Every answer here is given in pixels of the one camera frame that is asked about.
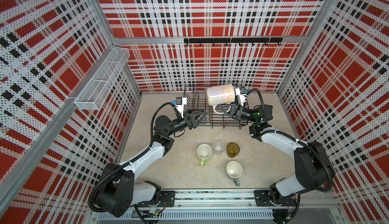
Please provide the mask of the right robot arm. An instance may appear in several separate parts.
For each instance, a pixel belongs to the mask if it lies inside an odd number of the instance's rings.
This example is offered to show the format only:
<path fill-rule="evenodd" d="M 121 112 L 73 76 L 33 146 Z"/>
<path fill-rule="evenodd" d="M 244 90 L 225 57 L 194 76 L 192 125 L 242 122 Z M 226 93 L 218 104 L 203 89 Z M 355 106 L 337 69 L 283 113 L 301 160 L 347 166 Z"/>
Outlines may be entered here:
<path fill-rule="evenodd" d="M 310 191 L 331 192 L 335 171 L 322 144 L 299 140 L 273 128 L 269 124 L 273 107 L 264 103 L 258 89 L 246 90 L 229 84 L 212 87 L 206 93 L 216 114 L 250 123 L 249 134 L 253 139 L 281 150 L 294 160 L 295 173 L 269 188 L 269 201 L 274 206 L 281 206 L 287 197 Z"/>

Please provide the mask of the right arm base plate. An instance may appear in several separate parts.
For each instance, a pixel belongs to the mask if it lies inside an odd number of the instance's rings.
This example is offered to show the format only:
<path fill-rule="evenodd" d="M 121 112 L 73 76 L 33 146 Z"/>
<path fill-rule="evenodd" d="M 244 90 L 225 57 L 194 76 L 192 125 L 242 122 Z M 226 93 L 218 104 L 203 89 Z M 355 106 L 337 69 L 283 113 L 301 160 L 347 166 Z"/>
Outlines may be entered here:
<path fill-rule="evenodd" d="M 256 205 L 259 206 L 276 206 L 276 207 L 288 207 L 296 206 L 297 199 L 293 194 L 283 197 L 273 190 L 255 190 L 254 199 Z"/>

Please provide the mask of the black wire dish rack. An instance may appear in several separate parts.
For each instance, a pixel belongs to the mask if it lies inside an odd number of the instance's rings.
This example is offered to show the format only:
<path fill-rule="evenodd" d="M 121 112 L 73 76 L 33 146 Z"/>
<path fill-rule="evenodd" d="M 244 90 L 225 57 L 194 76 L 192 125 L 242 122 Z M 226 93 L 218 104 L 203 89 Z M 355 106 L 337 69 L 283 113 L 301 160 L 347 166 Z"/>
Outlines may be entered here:
<path fill-rule="evenodd" d="M 235 120 L 225 114 L 216 114 L 213 107 L 208 104 L 205 87 L 185 86 L 183 97 L 187 98 L 184 111 L 202 109 L 207 113 L 205 120 L 201 122 L 200 126 L 222 127 L 223 129 L 237 127 L 241 129 L 249 124 L 247 120 Z"/>

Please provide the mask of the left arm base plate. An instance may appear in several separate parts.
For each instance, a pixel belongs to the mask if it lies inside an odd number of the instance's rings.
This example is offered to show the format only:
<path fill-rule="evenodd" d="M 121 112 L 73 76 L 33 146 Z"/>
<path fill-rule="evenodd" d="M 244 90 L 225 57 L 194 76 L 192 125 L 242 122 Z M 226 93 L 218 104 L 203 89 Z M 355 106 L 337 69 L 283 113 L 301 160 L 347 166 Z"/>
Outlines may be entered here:
<path fill-rule="evenodd" d="M 159 197 L 159 200 L 157 202 L 149 201 L 149 202 L 140 202 L 137 204 L 138 207 L 157 207 L 157 208 L 164 208 L 164 207 L 173 207 L 175 202 L 175 191 L 161 191 L 161 195 Z"/>

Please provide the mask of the purple iridescent mug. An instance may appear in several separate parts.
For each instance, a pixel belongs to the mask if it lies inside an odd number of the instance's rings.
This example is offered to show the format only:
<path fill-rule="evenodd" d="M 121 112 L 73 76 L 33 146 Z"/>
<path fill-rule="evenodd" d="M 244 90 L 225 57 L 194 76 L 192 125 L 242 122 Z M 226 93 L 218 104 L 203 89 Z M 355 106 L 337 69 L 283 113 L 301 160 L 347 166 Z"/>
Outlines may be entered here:
<path fill-rule="evenodd" d="M 217 105 L 230 104 L 236 100 L 235 88 L 232 84 L 208 87 L 206 96 L 209 106 L 215 113 Z"/>

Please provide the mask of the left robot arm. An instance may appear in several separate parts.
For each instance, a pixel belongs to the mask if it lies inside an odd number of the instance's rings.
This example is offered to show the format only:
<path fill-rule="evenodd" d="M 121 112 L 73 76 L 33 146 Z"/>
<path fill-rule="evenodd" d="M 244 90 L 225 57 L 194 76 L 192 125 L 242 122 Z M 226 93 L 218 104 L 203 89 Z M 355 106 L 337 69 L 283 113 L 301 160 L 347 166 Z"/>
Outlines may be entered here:
<path fill-rule="evenodd" d="M 136 184 L 137 178 L 154 162 L 167 155 L 174 144 L 172 135 L 197 128 L 207 115 L 203 109 L 189 109 L 180 113 L 172 102 L 164 103 L 158 109 L 165 106 L 173 108 L 176 119 L 170 120 L 155 112 L 151 120 L 148 146 L 129 160 L 105 166 L 88 197 L 88 206 L 93 212 L 108 212 L 118 218 L 129 207 L 137 208 L 139 203 L 152 206 L 159 204 L 161 186 L 152 181 Z"/>

